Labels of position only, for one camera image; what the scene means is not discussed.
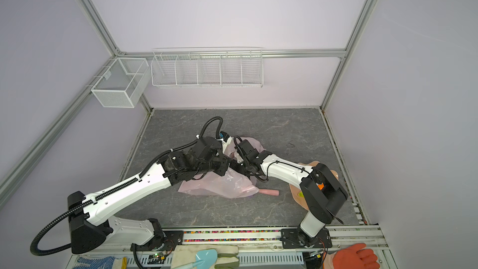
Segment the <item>pink printed plastic bag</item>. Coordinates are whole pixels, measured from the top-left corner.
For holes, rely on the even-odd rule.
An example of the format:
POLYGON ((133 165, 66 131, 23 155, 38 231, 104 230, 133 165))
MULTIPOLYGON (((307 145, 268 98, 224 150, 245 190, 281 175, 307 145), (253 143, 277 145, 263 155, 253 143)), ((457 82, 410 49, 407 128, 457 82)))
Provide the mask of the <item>pink printed plastic bag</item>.
POLYGON ((219 196, 225 199, 246 198, 261 193, 256 187, 256 179, 250 179, 232 168, 224 176, 207 173, 202 179, 183 181, 179 193, 191 196, 219 196))

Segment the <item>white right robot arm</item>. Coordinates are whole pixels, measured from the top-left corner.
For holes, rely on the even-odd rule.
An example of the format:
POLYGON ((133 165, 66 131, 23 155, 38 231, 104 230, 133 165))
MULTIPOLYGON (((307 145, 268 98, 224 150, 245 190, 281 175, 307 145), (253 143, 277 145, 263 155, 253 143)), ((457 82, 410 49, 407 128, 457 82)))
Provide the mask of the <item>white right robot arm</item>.
POLYGON ((245 176, 254 176, 266 183, 270 178, 280 179, 304 196, 308 212, 291 234, 282 236, 282 241, 292 247, 313 247, 324 239, 319 233, 334 219, 349 198, 342 183, 322 163, 308 166, 277 157, 269 151, 259 152, 249 141, 234 138, 234 148, 241 160, 233 169, 245 176))

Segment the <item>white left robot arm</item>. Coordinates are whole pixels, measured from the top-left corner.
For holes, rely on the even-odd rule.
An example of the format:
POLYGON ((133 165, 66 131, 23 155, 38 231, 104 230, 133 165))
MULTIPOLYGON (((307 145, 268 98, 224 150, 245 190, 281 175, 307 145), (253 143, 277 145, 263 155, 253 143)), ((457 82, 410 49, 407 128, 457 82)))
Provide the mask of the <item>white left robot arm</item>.
POLYGON ((35 256, 57 254, 70 249, 85 254, 104 244, 130 245, 132 250, 162 250, 174 241, 159 220, 128 220, 117 213, 146 196, 191 181, 207 173, 224 175, 231 159, 224 153, 230 137, 199 135, 193 142, 165 151, 145 169, 114 186, 95 193, 77 191, 68 197, 68 210, 47 224, 33 239, 30 251, 35 256), (70 243, 53 249, 40 249, 39 243, 58 223, 68 220, 70 243))

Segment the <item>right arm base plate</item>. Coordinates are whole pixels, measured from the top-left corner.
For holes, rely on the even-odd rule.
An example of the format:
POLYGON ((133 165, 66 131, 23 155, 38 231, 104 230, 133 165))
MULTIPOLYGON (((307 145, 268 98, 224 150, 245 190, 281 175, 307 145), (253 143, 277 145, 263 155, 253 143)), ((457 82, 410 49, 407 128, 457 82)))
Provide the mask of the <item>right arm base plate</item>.
POLYGON ((328 249, 332 247, 329 231, 322 228, 315 237, 308 236, 299 228, 281 229, 280 240, 284 249, 328 249))

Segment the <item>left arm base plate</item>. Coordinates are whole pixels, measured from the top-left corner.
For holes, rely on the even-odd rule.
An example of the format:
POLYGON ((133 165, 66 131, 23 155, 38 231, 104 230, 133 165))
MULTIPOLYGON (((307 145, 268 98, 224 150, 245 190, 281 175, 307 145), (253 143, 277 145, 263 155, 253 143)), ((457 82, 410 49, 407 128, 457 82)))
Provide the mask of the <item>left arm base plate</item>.
POLYGON ((166 230, 163 236, 154 236, 144 245, 136 245, 137 252, 173 251, 183 242, 183 230, 166 230))

